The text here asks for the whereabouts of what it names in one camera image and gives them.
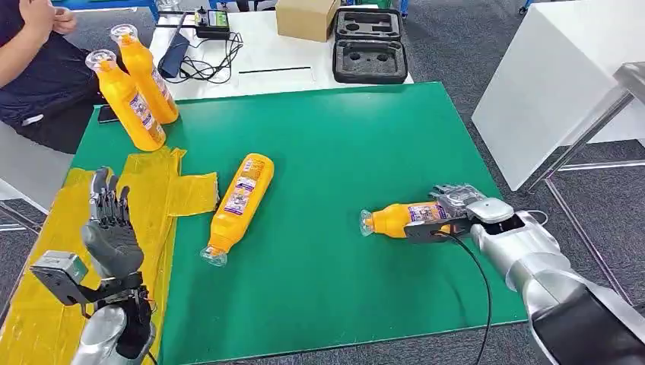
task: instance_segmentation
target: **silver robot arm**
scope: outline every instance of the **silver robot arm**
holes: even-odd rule
[[[473,241],[520,294],[536,352],[556,364],[644,364],[645,319],[577,274],[531,214],[485,198],[466,207]]]
[[[80,304],[88,318],[72,365],[139,365],[156,337],[148,290],[138,271],[143,252],[130,223],[129,189],[117,196],[118,178],[108,181],[107,176],[106,168],[94,174],[90,220],[81,230],[100,286],[81,285],[87,267],[71,252],[47,251],[30,267],[61,303]],[[85,312],[89,303],[94,305],[92,317]]]

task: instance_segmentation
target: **gray glove hand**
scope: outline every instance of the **gray glove hand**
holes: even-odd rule
[[[143,262],[128,207],[126,186],[116,196],[117,176],[106,182],[108,170],[97,170],[90,187],[90,220],[81,229],[83,243],[92,264],[102,278],[124,278],[136,272]]]

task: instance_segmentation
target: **yellow tape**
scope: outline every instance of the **yellow tape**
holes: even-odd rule
[[[166,147],[152,154],[131,154],[119,179],[119,187],[130,186],[130,216],[145,254],[141,271],[149,297],[157,307],[153,314],[157,326],[153,354],[158,353],[170,283],[176,223],[173,217],[212,211],[217,201],[216,174],[179,176],[184,154],[185,151]],[[69,171],[27,264],[33,264],[48,249],[75,252],[90,268],[82,284],[95,288],[100,279],[91,269],[90,255],[81,240],[81,227],[89,218],[92,174],[81,169]],[[0,329],[0,359],[10,365],[67,365],[84,323],[79,306],[63,306],[27,271]]]

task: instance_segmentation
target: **metal stand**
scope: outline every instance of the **metal stand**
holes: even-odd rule
[[[611,163],[579,163],[566,165],[571,158],[576,156],[585,147],[586,143],[591,140],[598,132],[600,132],[614,117],[616,117],[635,97],[639,100],[645,100],[645,84],[643,84],[643,74],[645,74],[645,62],[626,63],[620,67],[616,72],[615,78],[625,87],[626,91],[605,111],[565,152],[560,156],[548,169],[535,179],[527,189],[529,193],[533,193],[535,186],[544,181],[549,192],[553,195],[560,208],[567,215],[567,219],[574,226],[574,229],[582,239],[585,247],[596,261],[602,273],[609,280],[610,285],[620,294],[629,304],[633,305],[630,298],[625,293],[625,290],[620,285],[612,270],[607,266],[602,255],[589,238],[582,224],[578,221],[575,214],[571,211],[562,195],[556,189],[551,177],[557,171],[576,171],[576,170],[597,170],[597,169],[610,169],[616,167],[635,167],[645,166],[645,160],[630,160],[618,161]]]
[[[0,214],[3,214],[16,222],[16,224],[1,225],[0,232],[7,230],[30,230],[36,235],[40,234],[40,224],[18,213],[2,201],[0,201]]]

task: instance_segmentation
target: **transparent bottle cap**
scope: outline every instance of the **transparent bottle cap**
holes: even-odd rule
[[[119,24],[110,30],[110,38],[120,46],[127,46],[138,41],[137,28],[132,24]]]
[[[228,261],[228,257],[224,251],[210,246],[206,246],[199,255],[206,260],[206,262],[215,266],[224,266]]]
[[[97,72],[109,71],[116,67],[116,55],[108,49],[99,49],[85,57],[85,65]]]
[[[363,236],[369,236],[374,233],[374,220],[373,216],[369,211],[363,209],[361,211],[361,234]]]

